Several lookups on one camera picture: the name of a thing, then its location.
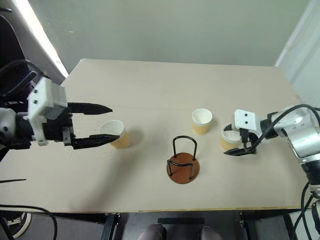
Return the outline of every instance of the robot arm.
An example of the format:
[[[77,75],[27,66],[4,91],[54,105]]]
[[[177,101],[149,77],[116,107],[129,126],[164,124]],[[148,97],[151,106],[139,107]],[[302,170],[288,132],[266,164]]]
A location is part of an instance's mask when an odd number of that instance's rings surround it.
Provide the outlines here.
[[[0,108],[0,161],[10,149],[29,149],[31,141],[46,146],[48,140],[63,142],[73,149],[98,147],[119,138],[97,134],[76,138],[72,115],[99,115],[112,109],[92,103],[67,102],[65,89],[42,77],[28,97],[28,113]]]
[[[265,143],[276,137],[287,138],[310,182],[310,191],[320,199],[320,118],[313,107],[307,107],[310,106],[300,104],[288,107],[268,114],[266,119],[259,118],[254,112],[237,109],[232,124],[225,130],[239,131],[243,148],[230,149],[225,154],[256,154],[260,142]]]

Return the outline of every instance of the cable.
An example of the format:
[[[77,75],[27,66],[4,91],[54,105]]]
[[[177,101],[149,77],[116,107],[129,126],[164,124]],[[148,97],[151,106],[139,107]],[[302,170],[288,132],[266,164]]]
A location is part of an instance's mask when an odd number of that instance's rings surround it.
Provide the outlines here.
[[[243,143],[243,148],[244,150],[247,152],[247,153],[251,153],[252,151],[254,151],[256,149],[256,147],[261,143],[261,141],[266,137],[266,135],[273,129],[273,127],[281,120],[283,119],[286,115],[288,115],[289,113],[293,112],[294,110],[296,109],[300,109],[300,108],[308,108],[310,109],[317,121],[318,121],[318,124],[319,124],[319,127],[320,127],[320,116],[317,112],[317,110],[313,107],[313,106],[310,106],[308,104],[299,104],[299,105],[295,105],[291,108],[289,108],[288,110],[284,111],[280,116],[278,116],[267,128],[266,130],[262,133],[262,135],[258,138],[258,140],[249,148],[247,148],[247,143],[244,142]]]
[[[25,60],[25,59],[19,59],[19,60],[14,60],[12,62],[9,62],[7,65],[4,65],[2,68],[0,68],[0,77],[9,69],[17,66],[17,65],[21,65],[21,64],[27,64],[30,67],[32,67],[34,70],[37,71],[38,74],[43,73],[43,71],[40,69],[40,67],[38,67],[37,65],[35,65],[34,63],[32,63],[31,61]]]
[[[4,205],[4,204],[0,204],[0,208],[19,208],[19,209],[35,209],[35,210],[39,210],[42,211],[44,213],[46,213],[47,215],[49,215],[49,217],[52,219],[53,221],[53,226],[54,226],[54,233],[53,233],[53,240],[57,240],[57,234],[58,234],[58,224],[57,224],[57,219],[55,217],[55,215],[53,215],[51,212],[49,212],[48,210],[42,208],[42,207],[37,207],[37,206],[25,206],[25,205]]]
[[[309,182],[306,183],[306,185],[304,186],[303,190],[302,190],[302,193],[304,194],[301,194],[301,204],[300,204],[300,207],[301,207],[301,214],[302,214],[302,220],[303,220],[303,225],[304,225],[304,229],[305,229],[305,232],[306,232],[306,235],[308,237],[309,240],[312,240],[311,238],[311,235],[310,235],[310,232],[309,232],[309,228],[308,228],[308,225],[307,225],[307,221],[306,221],[306,215],[305,215],[305,212],[307,210],[307,207],[305,208],[305,195],[306,195],[306,191],[308,189],[308,186],[309,186]]]
[[[0,215],[0,226],[3,228],[4,233],[5,233],[6,237],[8,238],[8,240],[15,240],[10,232],[9,227],[7,226],[6,221],[4,220],[4,218],[1,215]]]
[[[306,192],[307,192],[307,189],[308,189],[308,187],[309,187],[309,184],[310,184],[309,182],[307,182],[307,183],[305,184],[305,186],[303,187],[302,193],[301,193],[301,201],[300,201],[301,213],[300,213],[300,215],[298,216],[298,218],[296,219],[296,221],[295,221],[295,223],[294,223],[293,230],[292,230],[292,234],[291,234],[291,237],[290,237],[291,240],[294,240],[294,235],[295,235],[295,233],[296,233],[296,229],[297,229],[297,227],[298,227],[298,224],[299,224],[301,218],[304,217],[305,211],[307,210],[307,208],[309,207],[312,199],[314,198],[314,197],[311,195],[311,196],[309,197],[308,201],[307,201],[306,204],[305,204],[305,196],[306,196]]]
[[[311,201],[312,201],[312,199],[313,199],[314,197],[311,195],[310,197],[309,197],[309,199],[308,199],[308,201],[306,202],[306,204],[305,204],[305,206],[304,206],[304,211],[306,211],[307,210],[307,208],[309,207],[309,205],[310,205],[310,203],[311,203]],[[298,216],[298,218],[296,219],[296,221],[295,221],[295,223],[294,223],[294,226],[293,226],[293,229],[292,229],[292,234],[291,234],[291,237],[290,237],[290,239],[291,240],[294,240],[294,235],[295,235],[295,233],[296,233],[296,229],[297,229],[297,227],[298,227],[298,224],[299,224],[299,222],[300,222],[300,220],[301,220],[301,218],[302,218],[302,211],[301,211],[301,213],[299,214],[299,216]]]

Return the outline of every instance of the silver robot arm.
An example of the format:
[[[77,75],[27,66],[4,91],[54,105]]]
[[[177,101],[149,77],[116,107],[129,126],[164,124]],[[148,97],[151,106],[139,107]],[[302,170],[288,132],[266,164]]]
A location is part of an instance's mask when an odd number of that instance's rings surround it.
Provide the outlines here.
[[[224,130],[239,131],[241,136],[243,148],[225,152],[232,156],[256,154],[257,146],[268,139],[288,139],[289,146],[308,178],[306,187],[308,186],[312,196],[318,199],[312,204],[311,211],[315,229],[320,234],[320,116],[317,111],[320,109],[300,104],[281,112],[270,113],[262,120],[254,112],[237,109],[232,124]],[[301,207],[301,215],[308,205],[309,203]]]

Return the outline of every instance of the shoe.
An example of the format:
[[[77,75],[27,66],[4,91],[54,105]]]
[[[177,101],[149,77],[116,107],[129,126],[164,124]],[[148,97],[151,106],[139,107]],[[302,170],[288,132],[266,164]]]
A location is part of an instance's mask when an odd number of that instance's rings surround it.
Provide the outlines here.
[[[31,222],[31,213],[13,211],[6,212],[2,216],[14,239],[20,237]]]

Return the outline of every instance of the wire cup stand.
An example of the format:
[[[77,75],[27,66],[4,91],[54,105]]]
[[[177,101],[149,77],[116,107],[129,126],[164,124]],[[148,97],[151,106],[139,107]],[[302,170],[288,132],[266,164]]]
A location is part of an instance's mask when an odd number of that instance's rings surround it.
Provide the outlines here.
[[[193,155],[181,152],[176,153],[176,140],[177,139],[190,139],[194,143]],[[172,141],[173,156],[166,161],[166,172],[169,178],[177,184],[188,184],[193,181],[200,170],[200,165],[196,159],[197,142],[190,136],[177,136]]]

